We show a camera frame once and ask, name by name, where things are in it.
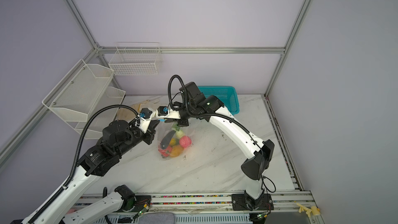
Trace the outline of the yellow toy mango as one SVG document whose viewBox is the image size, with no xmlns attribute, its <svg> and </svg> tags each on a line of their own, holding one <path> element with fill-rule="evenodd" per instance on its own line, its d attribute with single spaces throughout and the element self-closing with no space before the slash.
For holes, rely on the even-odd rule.
<svg viewBox="0 0 398 224">
<path fill-rule="evenodd" d="M 170 157 L 175 158 L 180 156 L 184 151 L 184 148 L 181 145 L 175 145 L 172 147 L 172 150 L 170 152 Z"/>
</svg>

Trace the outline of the grey cloth pad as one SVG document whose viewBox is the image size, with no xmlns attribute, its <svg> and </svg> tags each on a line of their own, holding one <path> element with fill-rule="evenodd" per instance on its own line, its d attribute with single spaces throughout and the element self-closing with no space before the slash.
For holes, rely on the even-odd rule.
<svg viewBox="0 0 398 224">
<path fill-rule="evenodd" d="M 173 213 L 150 213 L 139 218 L 138 224 L 175 224 Z"/>
</svg>

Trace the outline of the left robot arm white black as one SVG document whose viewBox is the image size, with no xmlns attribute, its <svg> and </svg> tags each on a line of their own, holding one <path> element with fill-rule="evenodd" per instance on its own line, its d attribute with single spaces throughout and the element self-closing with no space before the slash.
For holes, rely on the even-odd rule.
<svg viewBox="0 0 398 224">
<path fill-rule="evenodd" d="M 84 224 L 117 210 L 131 210 L 135 206 L 135 193 L 126 185 L 118 186 L 113 193 L 91 204 L 81 211 L 69 214 L 68 211 L 78 199 L 120 162 L 122 156 L 141 142 L 151 144 L 155 129 L 160 123 L 156 112 L 144 108 L 136 117 L 127 122 L 115 120 L 103 129 L 99 143 L 81 154 L 81 148 L 88 128 L 101 113 L 113 109 L 130 109 L 126 105 L 111 105 L 95 112 L 86 122 L 80 135 L 73 165 L 61 186 L 31 215 L 15 224 Z"/>
</svg>

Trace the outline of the clear zip top bag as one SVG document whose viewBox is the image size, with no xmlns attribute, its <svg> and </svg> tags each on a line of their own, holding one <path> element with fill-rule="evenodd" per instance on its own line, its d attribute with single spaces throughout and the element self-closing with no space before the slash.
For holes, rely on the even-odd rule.
<svg viewBox="0 0 398 224">
<path fill-rule="evenodd" d="M 162 123 L 161 126 L 158 128 L 158 133 L 156 134 L 156 138 L 157 138 L 157 149 L 159 148 L 160 143 L 161 143 L 162 139 L 165 137 L 165 135 L 166 135 L 167 133 L 169 133 L 171 130 L 176 130 L 176 129 L 182 129 L 183 132 L 185 133 L 185 135 L 188 136 L 188 137 L 192 140 L 192 142 L 193 142 L 193 140 L 194 140 L 194 138 L 193 138 L 193 135 L 194 135 L 194 126 L 193 126 L 193 125 L 190 125 L 190 126 L 188 126 L 188 127 L 181 127 L 181 126 L 179 126 L 177 123 Z M 179 145 L 179 140 L 176 139 L 176 136 L 174 135 L 174 137 L 172 138 L 172 140 L 171 140 L 171 142 L 170 142 L 170 146 L 173 147 L 173 146 L 175 146 L 175 145 Z M 167 158 L 163 158 L 163 157 L 162 157 L 162 159 L 164 159 L 164 160 L 169 160 L 169 159 L 173 159 L 173 158 L 171 158 L 171 157 L 169 156 L 169 157 L 167 157 Z"/>
</svg>

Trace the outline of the white mesh upper shelf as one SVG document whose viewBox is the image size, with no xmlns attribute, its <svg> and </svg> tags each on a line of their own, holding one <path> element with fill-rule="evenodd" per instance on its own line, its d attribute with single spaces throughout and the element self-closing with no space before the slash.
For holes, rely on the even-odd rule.
<svg viewBox="0 0 398 224">
<path fill-rule="evenodd" d="M 86 122 L 113 77 L 113 69 L 79 60 L 42 104 L 65 122 Z"/>
</svg>

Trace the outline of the white mesh shelf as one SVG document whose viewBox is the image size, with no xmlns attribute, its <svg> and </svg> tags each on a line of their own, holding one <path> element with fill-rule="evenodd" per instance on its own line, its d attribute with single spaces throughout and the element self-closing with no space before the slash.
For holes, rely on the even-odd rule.
<svg viewBox="0 0 398 224">
<path fill-rule="evenodd" d="M 65 122 L 86 122 L 113 77 L 113 69 L 79 60 L 42 104 Z"/>
<path fill-rule="evenodd" d="M 90 118 L 95 112 L 99 111 L 104 107 L 121 104 L 122 101 L 124 100 L 124 97 L 125 97 L 125 91 L 111 86 L 107 87 L 106 90 L 104 91 L 104 94 L 99 99 L 99 102 L 94 107 L 92 113 L 88 115 L 88 118 Z M 89 110 L 91 109 L 90 106 L 91 101 L 92 100 L 90 99 L 90 97 L 86 96 L 78 99 L 77 102 L 81 105 L 79 106 L 78 111 L 86 114 L 87 108 L 89 108 Z M 86 132 L 85 139 L 98 140 L 100 137 L 102 137 L 103 136 L 102 130 L 115 119 L 117 111 L 118 111 L 117 108 L 113 108 L 99 114 L 90 124 Z M 81 134 L 85 124 L 86 124 L 85 121 L 78 121 L 78 122 L 73 121 L 68 123 L 68 125 L 72 129 L 74 129 L 78 134 Z"/>
</svg>

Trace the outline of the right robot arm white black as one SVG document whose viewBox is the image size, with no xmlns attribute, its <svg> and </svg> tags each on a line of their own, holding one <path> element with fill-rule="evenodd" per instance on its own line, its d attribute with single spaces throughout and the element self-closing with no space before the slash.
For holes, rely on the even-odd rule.
<svg viewBox="0 0 398 224">
<path fill-rule="evenodd" d="M 171 119 L 181 127 L 189 125 L 189 119 L 206 120 L 226 134 L 242 151 L 246 160 L 241 170 L 248 177 L 244 191 L 246 209 L 259 209 L 267 200 L 263 188 L 263 173 L 272 160 L 275 145 L 272 141 L 264 141 L 229 112 L 225 104 L 214 95 L 206 97 L 194 82 L 185 84 L 180 76 L 174 75 L 167 86 L 169 106 L 167 113 L 178 114 Z"/>
</svg>

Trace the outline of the dark toy eggplant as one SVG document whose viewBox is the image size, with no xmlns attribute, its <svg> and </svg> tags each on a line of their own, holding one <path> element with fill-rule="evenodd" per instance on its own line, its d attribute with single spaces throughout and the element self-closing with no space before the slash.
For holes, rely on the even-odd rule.
<svg viewBox="0 0 398 224">
<path fill-rule="evenodd" d="M 175 130 L 171 130 L 169 133 L 167 133 L 165 135 L 165 137 L 162 139 L 160 146 L 159 146 L 162 150 L 165 150 L 169 147 L 170 142 L 171 142 L 172 138 L 174 137 L 175 133 L 176 133 Z"/>
</svg>

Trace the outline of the pink toy fruit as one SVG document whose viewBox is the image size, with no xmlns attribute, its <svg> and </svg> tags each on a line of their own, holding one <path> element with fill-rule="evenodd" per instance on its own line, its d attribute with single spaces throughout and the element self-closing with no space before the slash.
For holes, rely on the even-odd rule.
<svg viewBox="0 0 398 224">
<path fill-rule="evenodd" d="M 192 145 L 192 140 L 188 136 L 185 135 L 179 139 L 179 145 L 181 147 L 183 147 L 184 149 L 188 148 L 189 146 Z"/>
</svg>

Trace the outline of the red toy fruit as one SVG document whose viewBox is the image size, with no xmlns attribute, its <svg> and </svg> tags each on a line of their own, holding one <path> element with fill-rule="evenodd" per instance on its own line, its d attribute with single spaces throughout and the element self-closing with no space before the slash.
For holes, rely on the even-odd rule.
<svg viewBox="0 0 398 224">
<path fill-rule="evenodd" d="M 171 146 L 168 146 L 168 147 L 165 148 L 165 149 L 162 149 L 162 148 L 160 147 L 160 148 L 158 148 L 158 152 L 161 154 L 161 156 L 162 156 L 163 158 L 167 158 L 167 157 L 170 156 L 170 154 L 171 154 L 171 152 L 172 152 L 172 147 L 171 147 Z"/>
</svg>

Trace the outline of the teal plastic basket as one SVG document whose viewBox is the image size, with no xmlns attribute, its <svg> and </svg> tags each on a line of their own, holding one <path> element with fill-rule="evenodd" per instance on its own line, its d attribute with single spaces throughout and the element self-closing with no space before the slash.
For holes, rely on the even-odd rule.
<svg viewBox="0 0 398 224">
<path fill-rule="evenodd" d="M 232 115 L 240 112 L 237 92 L 232 86 L 198 86 L 199 90 L 206 97 L 210 95 L 216 96 L 228 108 Z"/>
</svg>

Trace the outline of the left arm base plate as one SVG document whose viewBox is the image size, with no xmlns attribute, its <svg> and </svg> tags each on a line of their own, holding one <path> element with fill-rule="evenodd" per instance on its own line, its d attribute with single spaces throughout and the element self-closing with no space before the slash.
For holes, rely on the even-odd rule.
<svg viewBox="0 0 398 224">
<path fill-rule="evenodd" d="M 152 197 L 150 195 L 136 195 L 133 198 L 130 198 L 124 203 L 122 210 L 124 212 L 139 212 L 142 208 L 144 208 L 144 205 L 150 205 L 150 202 L 152 200 Z"/>
</svg>

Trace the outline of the white mesh lower shelf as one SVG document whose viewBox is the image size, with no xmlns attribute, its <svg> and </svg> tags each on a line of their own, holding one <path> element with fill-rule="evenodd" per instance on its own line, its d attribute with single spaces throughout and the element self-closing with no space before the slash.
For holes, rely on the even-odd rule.
<svg viewBox="0 0 398 224">
<path fill-rule="evenodd" d="M 104 107 L 121 104 L 122 101 L 124 100 L 124 97 L 125 97 L 125 91 L 111 86 L 107 87 L 106 90 L 104 91 L 104 94 L 99 99 L 99 102 L 94 107 L 92 113 L 88 115 L 88 118 L 90 118 L 95 112 L 99 111 Z M 77 102 L 81 105 L 79 106 L 78 111 L 86 114 L 87 108 L 89 108 L 89 110 L 91 109 L 90 106 L 91 101 L 92 100 L 90 99 L 90 97 L 86 96 L 78 99 Z M 99 114 L 90 124 L 86 132 L 85 139 L 98 140 L 100 137 L 102 137 L 103 136 L 102 130 L 115 119 L 117 111 L 118 111 L 117 108 L 113 108 Z M 85 124 L 86 124 L 85 121 L 78 121 L 78 122 L 73 121 L 68 123 L 68 125 L 72 129 L 74 129 L 78 134 L 81 134 Z"/>
</svg>

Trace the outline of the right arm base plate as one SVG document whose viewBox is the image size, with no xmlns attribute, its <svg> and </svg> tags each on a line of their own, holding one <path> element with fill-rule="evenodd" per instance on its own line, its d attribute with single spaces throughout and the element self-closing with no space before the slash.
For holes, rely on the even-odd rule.
<svg viewBox="0 0 398 224">
<path fill-rule="evenodd" d="M 231 195 L 232 207 L 234 211 L 272 211 L 274 203 L 270 194 L 262 193 L 258 199 L 254 199 L 248 194 Z"/>
</svg>

